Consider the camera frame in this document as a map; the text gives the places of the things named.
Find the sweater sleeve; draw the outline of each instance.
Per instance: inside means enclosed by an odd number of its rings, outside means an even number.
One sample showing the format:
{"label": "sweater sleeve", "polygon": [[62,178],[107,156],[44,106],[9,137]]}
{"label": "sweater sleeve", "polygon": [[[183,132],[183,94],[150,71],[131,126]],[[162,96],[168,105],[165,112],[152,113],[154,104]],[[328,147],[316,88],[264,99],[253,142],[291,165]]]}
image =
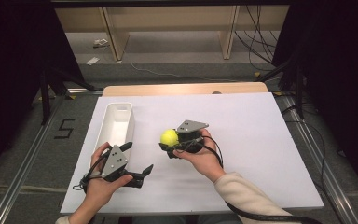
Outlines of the sweater sleeve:
{"label": "sweater sleeve", "polygon": [[[214,182],[214,188],[223,200],[242,211],[258,215],[291,216],[290,213],[274,203],[261,189],[242,178],[238,173],[222,175]],[[241,216],[240,219],[242,223],[246,224],[273,223],[255,221]]]}
{"label": "sweater sleeve", "polygon": [[60,217],[59,219],[57,219],[55,224],[70,224],[69,223],[69,217]]}

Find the white container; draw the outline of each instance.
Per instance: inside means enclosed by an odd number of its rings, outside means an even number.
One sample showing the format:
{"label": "white container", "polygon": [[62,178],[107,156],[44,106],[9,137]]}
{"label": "white container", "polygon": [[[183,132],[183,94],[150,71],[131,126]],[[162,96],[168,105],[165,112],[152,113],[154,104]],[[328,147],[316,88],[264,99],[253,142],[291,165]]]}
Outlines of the white container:
{"label": "white container", "polygon": [[[109,104],[103,116],[103,123],[94,151],[105,142],[108,142],[111,146],[121,146],[131,142],[134,126],[131,103]],[[124,152],[127,159],[130,158],[130,152],[130,149]]]}

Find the hand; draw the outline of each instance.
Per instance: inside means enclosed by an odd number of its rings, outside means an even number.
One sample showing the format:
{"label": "hand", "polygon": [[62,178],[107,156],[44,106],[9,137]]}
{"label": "hand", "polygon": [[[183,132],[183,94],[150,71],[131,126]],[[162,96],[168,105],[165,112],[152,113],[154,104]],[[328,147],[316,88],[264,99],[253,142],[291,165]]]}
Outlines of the hand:
{"label": "hand", "polygon": [[[91,157],[91,166],[100,158],[103,152],[109,147],[109,143],[104,143]],[[94,171],[100,172],[103,168],[103,163],[100,162]],[[102,178],[94,178],[89,181],[87,185],[86,198],[77,210],[69,217],[70,223],[89,223],[92,217],[106,205],[113,193],[120,187],[126,185],[133,179],[131,175],[123,175],[114,182],[105,181]]]}
{"label": "hand", "polygon": [[[201,129],[200,134],[201,136],[207,136],[203,138],[205,146],[216,150],[214,141],[209,138],[211,137],[211,134],[206,129]],[[173,154],[178,158],[190,161],[200,174],[205,175],[212,182],[215,182],[220,176],[226,173],[220,166],[216,156],[206,148],[203,148],[197,153],[174,150]]]}

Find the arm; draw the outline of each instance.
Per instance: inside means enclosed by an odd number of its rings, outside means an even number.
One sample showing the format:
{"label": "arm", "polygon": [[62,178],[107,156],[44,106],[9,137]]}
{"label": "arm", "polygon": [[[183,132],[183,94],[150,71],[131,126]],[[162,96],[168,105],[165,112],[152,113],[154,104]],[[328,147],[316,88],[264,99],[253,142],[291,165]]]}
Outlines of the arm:
{"label": "arm", "polygon": [[[200,131],[202,136],[207,136],[204,138],[204,144],[215,150],[214,142],[208,138],[211,137],[209,132],[205,129]],[[173,154],[190,161],[199,173],[214,183],[216,191],[226,202],[240,210],[261,215],[290,216],[250,181],[236,173],[226,174],[218,159],[209,150],[203,148],[196,154],[174,151]],[[243,223],[262,223],[241,216],[240,219]]]}
{"label": "arm", "polygon": [[[103,151],[109,147],[108,143],[104,143],[91,157],[91,165],[94,164],[98,158],[103,154]],[[95,167],[94,171],[100,171],[102,164]],[[126,185],[132,180],[131,175],[123,175],[114,182],[107,182],[102,178],[91,179],[87,187],[86,197],[83,203],[75,210],[69,217],[61,217],[56,221],[56,224],[87,224],[95,216],[95,214],[106,205],[113,193],[120,187]]]}

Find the ball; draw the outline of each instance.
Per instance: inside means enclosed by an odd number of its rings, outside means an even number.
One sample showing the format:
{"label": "ball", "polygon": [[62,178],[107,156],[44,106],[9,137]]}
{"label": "ball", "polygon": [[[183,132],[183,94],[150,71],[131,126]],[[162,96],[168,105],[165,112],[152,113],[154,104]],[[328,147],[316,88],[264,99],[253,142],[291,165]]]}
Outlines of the ball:
{"label": "ball", "polygon": [[174,129],[169,129],[161,135],[159,142],[168,147],[172,147],[179,143],[178,134]]}

